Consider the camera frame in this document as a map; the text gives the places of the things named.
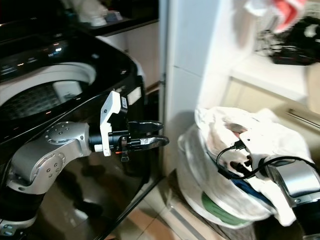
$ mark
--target top-load washing machine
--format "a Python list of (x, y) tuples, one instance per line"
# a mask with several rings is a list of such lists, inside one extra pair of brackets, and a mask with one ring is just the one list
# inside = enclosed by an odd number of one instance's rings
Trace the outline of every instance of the top-load washing machine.
[[(130, 57), (72, 27), (58, 0), (1, 0), (0, 166), (54, 122), (99, 124), (111, 90), (127, 98), (128, 120), (144, 118), (143, 78)], [(72, 161), (45, 195), (28, 239), (105, 236), (148, 181), (147, 154)]]

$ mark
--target shelf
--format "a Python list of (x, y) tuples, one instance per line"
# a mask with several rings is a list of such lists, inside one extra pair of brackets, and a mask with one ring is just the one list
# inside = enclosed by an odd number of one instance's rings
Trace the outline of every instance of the shelf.
[(274, 64), (266, 56), (252, 54), (233, 68), (231, 76), (306, 105), (305, 70), (305, 66)]
[(150, 16), (143, 18), (127, 18), (123, 17), (123, 20), (117, 22), (108, 22), (105, 26), (90, 26), (88, 23), (75, 22), (74, 24), (77, 28), (89, 32), (94, 36), (111, 36), (126, 32), (132, 29), (140, 28), (148, 24), (153, 24), (158, 22), (158, 16)]

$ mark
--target floor tile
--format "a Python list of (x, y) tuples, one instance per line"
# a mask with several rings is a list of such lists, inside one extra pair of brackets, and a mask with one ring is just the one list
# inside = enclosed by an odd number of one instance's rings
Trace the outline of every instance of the floor tile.
[(165, 207), (166, 196), (169, 191), (166, 179), (163, 179), (144, 198), (144, 200), (157, 212), (160, 213)]
[(112, 232), (117, 240), (136, 240), (158, 214), (142, 200)]
[(177, 234), (158, 216), (147, 227), (138, 240), (181, 240)]
[(204, 239), (225, 240), (217, 232), (205, 225), (196, 216), (194, 216), (180, 201), (172, 200), (171, 205)]
[(182, 240), (198, 240), (191, 231), (185, 226), (171, 211), (170, 209), (163, 209), (159, 216), (169, 225), (169, 227), (179, 236)]
[(139, 198), (144, 193), (143, 190), (139, 190), (138, 193), (134, 196), (131, 202), (134, 202), (137, 198)]

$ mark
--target green fabric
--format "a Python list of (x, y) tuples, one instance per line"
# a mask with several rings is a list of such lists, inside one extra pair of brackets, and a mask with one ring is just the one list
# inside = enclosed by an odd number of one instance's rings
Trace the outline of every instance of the green fabric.
[(223, 210), (221, 207), (215, 204), (204, 192), (202, 192), (201, 200), (205, 210), (207, 210), (209, 213), (216, 216), (226, 224), (236, 226), (236, 225), (245, 224), (248, 222), (247, 220), (237, 218), (231, 215), (230, 213), (226, 212), (225, 210)]

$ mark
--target white object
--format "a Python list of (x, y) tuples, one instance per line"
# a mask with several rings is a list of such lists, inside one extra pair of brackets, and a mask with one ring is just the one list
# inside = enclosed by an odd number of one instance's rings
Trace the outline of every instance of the white object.
[(268, 57), (252, 54), (237, 64), (231, 77), (290, 100), (306, 104), (305, 66), (274, 64)]
[(136, 101), (138, 101), (141, 98), (141, 87), (136, 87), (132, 92), (130, 92), (127, 96), (128, 104), (132, 105)]
[[(263, 153), (295, 155), (310, 159), (309, 150), (303, 138), (297, 132), (276, 123), (279, 121), (277, 117), (266, 109), (259, 113), (249, 113), (229, 107), (214, 107), (209, 110), (197, 109), (195, 121), (201, 137), (195, 133), (197, 129), (194, 126), (179, 138), (179, 146), (182, 146), (185, 152), (191, 175), (200, 189), (219, 207), (240, 219), (256, 221), (274, 214), (283, 226), (291, 225), (296, 219), (295, 215), (280, 188), (274, 182), (256, 177), (247, 181), (256, 191), (264, 194), (273, 203), (276, 212), (261, 200), (246, 194), (237, 188), (232, 181), (220, 175), (216, 165), (206, 152), (216, 158), (223, 149), (239, 140), (235, 133), (244, 132), (240, 136), (245, 136), (250, 130), (257, 130), (265, 133), (265, 138), (270, 142), (267, 151), (261, 150)], [(230, 162), (243, 164), (248, 160), (247, 155), (245, 150), (227, 151), (221, 156), (220, 164), (225, 165), (230, 171), (242, 175), (230, 166)], [(185, 179), (180, 176), (179, 182), (181, 181), (185, 181)], [(190, 191), (192, 189), (189, 189), (188, 193), (185, 191), (185, 194), (193, 198), (190, 196)]]
[(244, 8), (257, 17), (262, 17), (268, 11), (270, 0), (248, 0)]
[(108, 9), (98, 0), (70, 0), (70, 2), (80, 22), (90, 23), (92, 27), (107, 24), (105, 16), (108, 14)]
[[(196, 145), (192, 144), (192, 146), (190, 146), (189, 141), (191, 138), (194, 140)], [(199, 134), (199, 129), (196, 125), (194, 125), (183, 136), (181, 136), (178, 141), (179, 160), (177, 165), (177, 177), (179, 189), (181, 190), (185, 200), (199, 215), (215, 224), (230, 229), (239, 229), (251, 224), (252, 221), (247, 221), (247, 223), (239, 225), (231, 225), (225, 223), (217, 216), (208, 212), (203, 206), (203, 190), (193, 176), (193, 173), (191, 171), (192, 166), (190, 166), (188, 161), (188, 159), (190, 158), (196, 158), (198, 161), (203, 162), (204, 158), (207, 158), (206, 154), (203, 151), (203, 148), (201, 147), (200, 139), (201, 134)]]
[[(104, 102), (100, 113), (100, 132), (102, 139), (103, 155), (106, 157), (111, 155), (109, 146), (109, 133), (112, 132), (111, 123), (108, 122), (112, 114), (118, 114), (121, 110), (120, 94), (116, 91), (111, 91), (106, 101)], [(101, 149), (101, 146), (94, 146), (94, 149)]]
[(65, 103), (70, 98), (82, 93), (80, 84), (77, 81), (57, 81), (52, 86), (61, 103)]

